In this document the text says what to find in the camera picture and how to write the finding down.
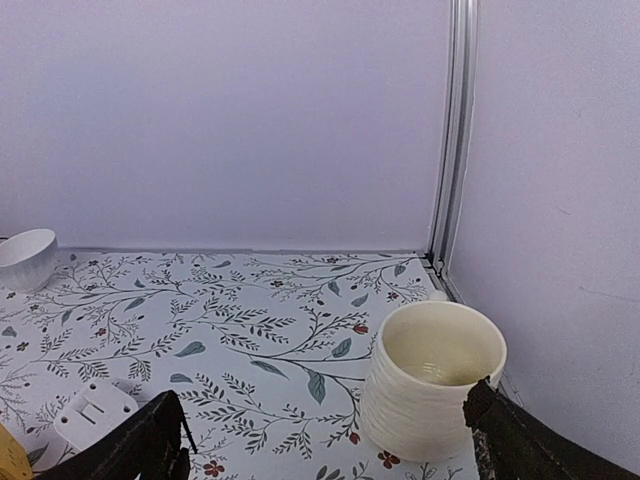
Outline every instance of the yellow object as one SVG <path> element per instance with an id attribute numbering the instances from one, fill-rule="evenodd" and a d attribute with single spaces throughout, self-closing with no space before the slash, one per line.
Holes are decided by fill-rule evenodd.
<path id="1" fill-rule="evenodd" d="M 31 480 L 27 452 L 0 424 L 0 480 Z"/>

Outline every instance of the floral pattern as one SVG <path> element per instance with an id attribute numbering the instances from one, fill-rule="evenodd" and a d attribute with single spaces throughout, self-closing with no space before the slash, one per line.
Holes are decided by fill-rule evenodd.
<path id="1" fill-rule="evenodd" d="M 75 453 L 53 419 L 103 377 L 178 393 L 195 480 L 477 478 L 471 446 L 417 465 L 360 430 L 378 326 L 432 289 L 414 255 L 61 252 L 46 289 L 0 292 L 0 420 L 45 470 Z"/>

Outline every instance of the red flower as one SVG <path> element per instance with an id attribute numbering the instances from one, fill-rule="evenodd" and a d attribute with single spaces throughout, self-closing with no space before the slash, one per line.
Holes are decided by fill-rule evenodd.
<path id="1" fill-rule="evenodd" d="M 221 473 L 224 472 L 224 467 L 222 465 L 218 465 L 218 462 L 215 460 L 211 460 L 211 463 L 207 463 L 204 466 L 204 474 L 210 475 L 212 477 L 217 477 Z"/>
<path id="2" fill-rule="evenodd" d="M 378 458 L 382 460 L 382 465 L 384 465 L 384 468 L 391 468 L 394 465 L 400 463 L 400 459 L 398 457 L 396 457 L 395 455 L 391 455 L 386 450 L 383 453 L 379 453 Z"/>
<path id="3" fill-rule="evenodd" d="M 353 331 L 358 335 L 364 335 L 366 333 L 369 333 L 369 327 L 363 325 L 362 323 L 359 323 L 355 327 L 353 327 Z"/>

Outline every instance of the cream ceramic cup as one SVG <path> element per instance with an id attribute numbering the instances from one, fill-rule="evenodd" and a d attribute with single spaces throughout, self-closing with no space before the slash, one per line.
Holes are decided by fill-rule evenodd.
<path id="1" fill-rule="evenodd" d="M 464 448 L 471 431 L 462 403 L 487 376 L 496 387 L 507 346 L 483 314 L 447 301 L 398 308 L 380 327 L 360 416 L 378 446 L 411 461 L 438 461 Z"/>

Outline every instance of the white bowl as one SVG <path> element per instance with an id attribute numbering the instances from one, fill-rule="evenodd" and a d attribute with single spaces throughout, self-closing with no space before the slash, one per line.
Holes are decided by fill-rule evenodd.
<path id="1" fill-rule="evenodd" d="M 9 290 L 37 292 L 53 274 L 57 249 L 56 234 L 46 228 L 19 233 L 0 243 L 0 281 Z"/>

